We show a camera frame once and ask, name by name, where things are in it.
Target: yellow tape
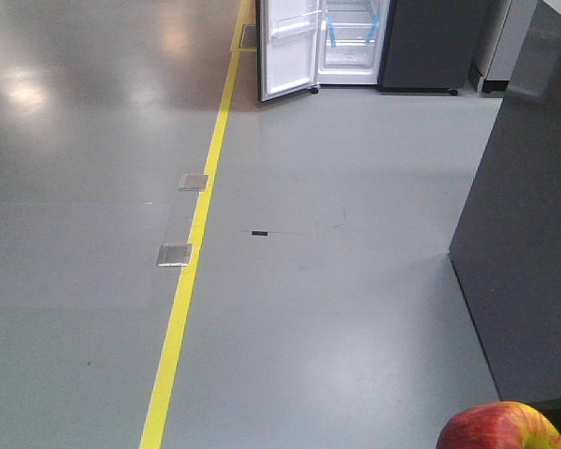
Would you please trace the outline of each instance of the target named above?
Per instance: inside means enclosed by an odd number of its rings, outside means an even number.
[[[246,16],[249,0],[241,0],[235,33],[231,44],[231,61],[226,72],[223,98],[218,110],[214,132],[209,146],[208,159],[204,174],[209,175],[206,190],[199,194],[195,206],[194,221],[189,234],[189,243],[193,245],[192,257],[188,267],[184,267],[179,276],[177,292],[173,300],[165,341],[160,355],[160,364],[156,373],[153,389],[151,391],[150,407],[141,435],[139,449],[159,449],[165,432],[166,416],[170,404],[172,388],[177,373],[183,335],[187,323],[187,315],[195,285],[195,276],[199,265],[206,221],[208,219],[209,204],[212,198],[216,170],[223,147],[224,131],[228,123],[231,100],[235,91],[240,51],[238,50],[241,37],[241,28]]]

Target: gray floor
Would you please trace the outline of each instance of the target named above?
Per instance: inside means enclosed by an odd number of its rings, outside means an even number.
[[[0,2],[0,448],[137,447],[229,3]],[[246,53],[163,447],[433,447],[496,398],[446,249],[499,100],[254,88]]]

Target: red apple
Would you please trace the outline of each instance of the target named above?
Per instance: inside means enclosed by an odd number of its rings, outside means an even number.
[[[539,411],[520,402],[494,402],[456,414],[437,449],[561,449],[561,435]]]

